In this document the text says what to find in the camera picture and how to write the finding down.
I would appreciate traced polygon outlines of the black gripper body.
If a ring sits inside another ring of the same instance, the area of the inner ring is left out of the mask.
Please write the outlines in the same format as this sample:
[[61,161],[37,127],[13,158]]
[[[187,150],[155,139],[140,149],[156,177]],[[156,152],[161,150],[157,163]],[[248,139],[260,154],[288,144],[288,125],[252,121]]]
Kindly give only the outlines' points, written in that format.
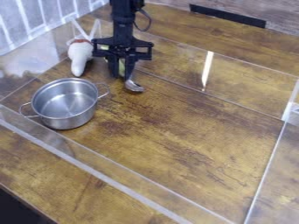
[[124,58],[132,54],[136,60],[152,59],[152,48],[155,44],[137,38],[131,38],[131,43],[128,45],[116,45],[113,43],[113,38],[93,38],[91,43],[93,45],[93,57],[112,56]]

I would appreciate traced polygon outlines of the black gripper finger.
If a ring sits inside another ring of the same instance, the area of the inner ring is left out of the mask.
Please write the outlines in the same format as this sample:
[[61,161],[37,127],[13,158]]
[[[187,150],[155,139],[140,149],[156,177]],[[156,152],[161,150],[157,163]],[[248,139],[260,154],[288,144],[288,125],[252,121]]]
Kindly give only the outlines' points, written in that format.
[[135,70],[135,66],[136,66],[136,58],[127,57],[125,58],[125,75],[124,75],[125,80],[131,79],[132,72]]
[[107,64],[108,64],[108,69],[109,69],[111,75],[116,78],[119,76],[117,57],[116,56],[108,56],[107,57]]

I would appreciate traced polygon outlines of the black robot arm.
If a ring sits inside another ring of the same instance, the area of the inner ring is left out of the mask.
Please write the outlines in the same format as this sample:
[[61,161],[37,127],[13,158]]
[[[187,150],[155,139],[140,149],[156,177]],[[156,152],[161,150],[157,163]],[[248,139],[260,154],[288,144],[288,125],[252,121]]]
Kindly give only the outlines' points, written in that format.
[[112,7],[113,36],[91,40],[93,45],[92,56],[107,59],[108,69],[115,78],[119,76],[119,62],[124,60],[124,80],[127,81],[132,76],[136,62],[152,59],[155,44],[133,36],[133,28],[144,32],[149,29],[149,26],[143,30],[137,27],[136,13],[140,12],[148,18],[149,16],[143,10],[145,0],[109,0],[109,5]]

